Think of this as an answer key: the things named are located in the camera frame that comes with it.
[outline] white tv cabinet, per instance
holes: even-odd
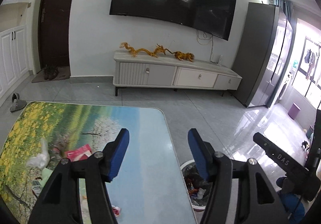
[[[231,69],[208,61],[180,61],[173,55],[151,57],[116,51],[115,95],[121,87],[236,90],[242,77]]]

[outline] gray refrigerator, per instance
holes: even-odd
[[[240,46],[232,67],[242,76],[234,96],[246,107],[270,106],[290,49],[292,27],[282,9],[249,3]]]

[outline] gray slipper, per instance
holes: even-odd
[[[13,101],[12,106],[10,107],[10,111],[11,111],[11,112],[14,112],[14,111],[21,110],[21,109],[25,108],[26,105],[27,105],[27,102],[26,102],[26,101],[15,99],[15,100]]]
[[[12,95],[12,98],[11,98],[12,102],[14,100],[19,100],[19,99],[20,99],[20,95],[17,92],[14,92],[13,95]]]

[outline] pink trash bin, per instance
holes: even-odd
[[[298,115],[301,109],[295,103],[292,104],[290,110],[288,111],[288,115],[294,120]]]

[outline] dragon figurine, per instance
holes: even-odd
[[[179,51],[172,53],[169,49],[164,48],[162,45],[159,45],[159,44],[156,45],[156,48],[155,48],[154,52],[150,52],[150,51],[148,51],[147,49],[144,49],[144,48],[140,48],[138,50],[135,50],[133,47],[131,47],[126,42],[121,43],[119,48],[125,48],[125,49],[129,50],[130,54],[133,57],[136,57],[139,52],[145,52],[145,53],[147,53],[148,55],[150,55],[152,57],[158,57],[157,56],[158,53],[163,53],[164,55],[166,55],[166,51],[168,51],[171,54],[173,54],[175,56],[175,58],[179,59],[180,61],[188,60],[188,61],[193,62],[194,58],[195,58],[195,56],[192,53],[182,53],[182,52],[179,52]]]
[[[125,48],[127,50],[129,50],[129,52],[131,53],[131,55],[133,57],[136,57],[138,55],[139,52],[143,51],[145,53],[147,53],[148,55],[152,56],[152,57],[158,57],[156,54],[148,51],[147,49],[144,48],[140,48],[138,50],[135,50],[133,47],[131,47],[128,43],[121,43],[119,48]]]

